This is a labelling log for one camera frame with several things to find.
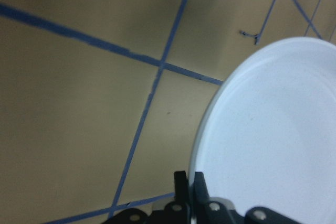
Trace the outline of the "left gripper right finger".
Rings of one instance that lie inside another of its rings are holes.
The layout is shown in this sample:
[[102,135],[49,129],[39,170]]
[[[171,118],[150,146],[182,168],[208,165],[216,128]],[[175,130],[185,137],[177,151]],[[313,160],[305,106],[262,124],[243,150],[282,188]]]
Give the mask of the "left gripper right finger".
[[193,203],[194,205],[204,205],[208,201],[209,194],[204,174],[202,172],[195,172],[193,182]]

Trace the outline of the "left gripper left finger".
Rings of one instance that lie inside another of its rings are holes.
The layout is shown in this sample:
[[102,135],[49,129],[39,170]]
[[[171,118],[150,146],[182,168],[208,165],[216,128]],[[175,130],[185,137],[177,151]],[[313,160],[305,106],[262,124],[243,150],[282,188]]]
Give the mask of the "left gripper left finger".
[[181,204],[190,204],[188,179],[185,171],[174,172],[174,201]]

